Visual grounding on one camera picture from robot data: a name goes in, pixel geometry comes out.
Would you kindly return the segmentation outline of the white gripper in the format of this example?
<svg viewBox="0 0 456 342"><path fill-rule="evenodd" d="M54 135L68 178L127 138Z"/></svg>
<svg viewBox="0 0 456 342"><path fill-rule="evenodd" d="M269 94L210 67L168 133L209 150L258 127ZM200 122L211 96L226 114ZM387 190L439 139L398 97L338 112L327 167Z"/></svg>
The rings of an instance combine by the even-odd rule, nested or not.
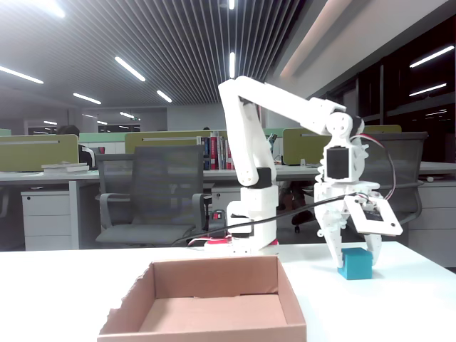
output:
<svg viewBox="0 0 456 342"><path fill-rule="evenodd" d="M357 181L351 183L322 182L314 185L316 207L314 214L337 268L343 266L341 230L346 228L348 214L379 214L378 183ZM382 247L382 236L365 234L368 251L376 265Z"/></svg>

